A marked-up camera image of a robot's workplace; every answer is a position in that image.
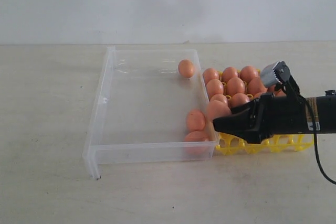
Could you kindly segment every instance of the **white wall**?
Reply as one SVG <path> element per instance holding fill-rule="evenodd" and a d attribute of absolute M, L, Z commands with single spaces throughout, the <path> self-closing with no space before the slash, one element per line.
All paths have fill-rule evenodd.
<path fill-rule="evenodd" d="M 0 44 L 335 39 L 336 0 L 0 0 Z"/>

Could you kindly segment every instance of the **table surface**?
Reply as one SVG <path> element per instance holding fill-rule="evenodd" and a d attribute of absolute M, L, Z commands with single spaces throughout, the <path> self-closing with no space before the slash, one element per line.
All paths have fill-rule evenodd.
<path fill-rule="evenodd" d="M 305 96 L 336 88 L 336 42 L 142 45 L 197 49 L 203 68 L 284 60 Z M 82 160 L 106 46 L 0 46 L 0 223 L 334 223 L 336 187 L 313 149 L 210 161 Z M 336 178 L 336 142 L 319 138 Z"/>

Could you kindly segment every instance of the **clear plastic tray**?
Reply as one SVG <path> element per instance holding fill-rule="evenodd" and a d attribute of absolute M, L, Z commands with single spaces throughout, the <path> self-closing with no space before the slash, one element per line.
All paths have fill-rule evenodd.
<path fill-rule="evenodd" d="M 196 74 L 180 77 L 182 59 Z M 213 156 L 219 136 L 207 122 L 209 142 L 184 142 L 185 117 L 205 111 L 208 98 L 196 50 L 107 49 L 83 158 L 98 179 L 99 164 L 189 161 Z M 192 149 L 205 151 L 193 154 Z"/>

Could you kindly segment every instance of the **black cable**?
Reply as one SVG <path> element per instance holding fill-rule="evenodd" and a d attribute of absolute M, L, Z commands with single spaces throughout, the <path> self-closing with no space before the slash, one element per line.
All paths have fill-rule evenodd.
<path fill-rule="evenodd" d="M 306 98 L 304 98 L 303 96 L 299 95 L 299 97 L 304 101 L 304 103 L 306 104 L 309 114 L 311 116 L 311 120 L 312 120 L 312 124 L 313 124 L 313 134 L 314 134 L 314 150 L 315 150 L 315 157 L 316 157 L 316 162 L 317 165 L 319 166 L 319 169 L 322 173 L 322 175 L 326 178 L 326 180 L 328 180 L 330 183 L 333 183 L 334 185 L 336 185 L 336 181 L 331 179 L 323 170 L 322 165 L 321 165 L 321 161 L 320 161 L 320 156 L 319 156 L 319 151 L 317 148 L 317 129 L 316 129 L 316 122 L 315 122 L 315 115 L 313 112 L 313 109 L 311 108 L 309 102 L 307 101 Z"/>

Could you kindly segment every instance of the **yellow egg tray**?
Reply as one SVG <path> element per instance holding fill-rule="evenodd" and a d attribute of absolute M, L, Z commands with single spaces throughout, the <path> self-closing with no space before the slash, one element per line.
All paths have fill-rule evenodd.
<path fill-rule="evenodd" d="M 303 151 L 314 144 L 313 135 L 275 135 L 272 138 L 265 139 L 261 144 L 248 144 L 242 138 L 233 135 L 219 133 L 220 142 L 216 150 L 224 155 L 233 155 L 237 153 L 254 154 L 261 151 L 272 153 L 282 151 Z"/>

